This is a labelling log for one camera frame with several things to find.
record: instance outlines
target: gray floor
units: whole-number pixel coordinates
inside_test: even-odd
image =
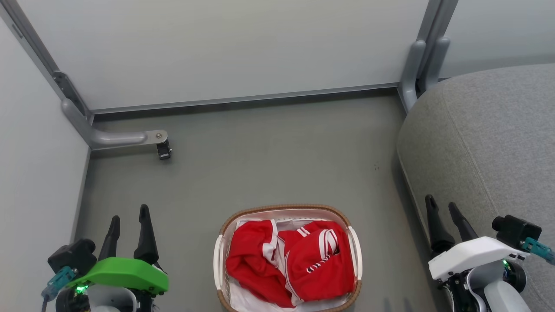
[[[354,311],[443,311],[428,251],[396,159],[405,113],[397,95],[103,122],[106,130],[165,129],[172,159],[155,153],[93,158],[77,237],[100,249],[121,218],[118,256],[132,257],[139,206],[150,206],[170,291],[161,311],[221,311],[212,253],[234,212],[281,203],[337,207],[364,259]]]

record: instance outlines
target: white wall panel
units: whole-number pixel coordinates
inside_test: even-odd
[[[72,239],[89,148],[1,19],[0,47],[0,310],[39,311],[47,258]]]
[[[440,77],[555,62],[555,1],[460,0]]]
[[[91,109],[400,79],[427,0],[19,0]]]

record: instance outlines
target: gray sofa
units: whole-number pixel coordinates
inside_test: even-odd
[[[422,225],[426,194],[460,241],[447,204],[455,202],[478,235],[512,214],[542,227],[555,247],[555,64],[471,73],[425,92],[399,134],[397,151]],[[534,312],[555,311],[555,266],[523,262],[523,298]]]

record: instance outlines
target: basket rim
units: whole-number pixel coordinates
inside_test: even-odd
[[[269,206],[261,206],[257,208],[245,209],[241,210],[232,216],[230,216],[222,225],[220,230],[220,235],[224,235],[225,231],[229,227],[229,225],[237,218],[242,217],[244,215],[257,213],[257,212],[266,212],[270,210],[292,210],[292,209],[321,209],[326,210],[328,212],[336,214],[341,220],[345,223],[347,227],[351,227],[351,222],[349,219],[339,210],[332,206],[328,205],[320,205],[320,204],[283,204],[283,205],[269,205]],[[345,311],[349,308],[355,300],[358,298],[360,290],[362,288],[362,280],[358,279],[355,281],[355,290],[351,293],[352,295],[349,297],[347,302],[344,304],[337,306],[335,308],[321,310],[318,312],[341,312]],[[221,305],[228,311],[228,312],[238,312],[237,310],[233,309],[231,305],[225,300],[225,296],[222,290],[217,290],[218,299],[220,300]]]
[[[327,210],[328,212],[336,214],[341,220],[347,225],[347,227],[351,226],[351,222],[348,218],[339,210],[332,206],[327,205],[320,205],[320,204],[284,204],[284,205],[270,205],[270,206],[261,206],[257,208],[245,209],[241,210],[232,216],[230,216],[222,225],[220,229],[220,235],[224,235],[225,231],[228,229],[229,225],[237,218],[242,217],[247,214],[258,213],[258,212],[266,212],[270,210],[292,210],[292,209],[320,209],[320,210]]]

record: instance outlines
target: laundry basket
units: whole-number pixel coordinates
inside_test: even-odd
[[[214,283],[218,293],[218,298],[223,307],[229,312],[260,312],[260,311],[237,311],[233,308],[234,304],[230,296],[230,284],[234,286],[234,279],[228,275],[225,269],[225,261],[229,255],[229,246],[233,233],[239,225],[250,220],[267,220],[274,219],[276,223],[288,224],[307,224],[314,220],[327,220],[337,222],[349,236],[349,244],[351,247],[352,264],[355,276],[353,283],[355,290],[347,294],[341,301],[338,301],[333,307],[325,306],[323,309],[311,311],[320,312],[340,312],[350,307],[359,295],[362,287],[362,254],[360,250],[359,239],[355,230],[351,227],[351,223],[337,209],[325,205],[313,204],[291,204],[291,205],[274,205],[259,208],[247,209],[232,215],[221,227],[220,235],[214,246]],[[292,311],[292,309],[283,309],[283,311]]]

